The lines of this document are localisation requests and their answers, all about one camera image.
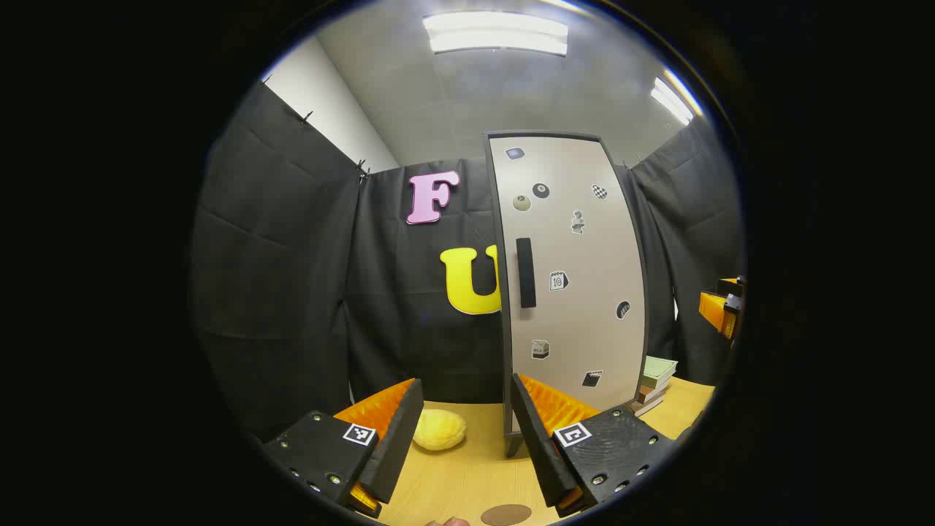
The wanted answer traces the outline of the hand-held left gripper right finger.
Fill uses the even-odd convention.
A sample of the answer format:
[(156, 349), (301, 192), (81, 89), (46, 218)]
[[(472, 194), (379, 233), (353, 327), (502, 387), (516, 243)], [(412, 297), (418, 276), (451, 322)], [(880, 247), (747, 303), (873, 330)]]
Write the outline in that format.
[(511, 405), (544, 502), (559, 517), (630, 492), (676, 449), (622, 405), (598, 412), (524, 374), (512, 374)]

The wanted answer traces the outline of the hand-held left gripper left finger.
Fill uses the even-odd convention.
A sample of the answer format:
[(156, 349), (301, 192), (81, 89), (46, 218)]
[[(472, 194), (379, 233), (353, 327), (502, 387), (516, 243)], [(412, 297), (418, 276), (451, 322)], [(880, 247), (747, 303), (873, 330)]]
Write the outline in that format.
[(310, 411), (264, 443), (264, 452), (307, 492), (377, 519), (394, 495), (423, 409), (423, 383), (411, 378), (336, 415)]

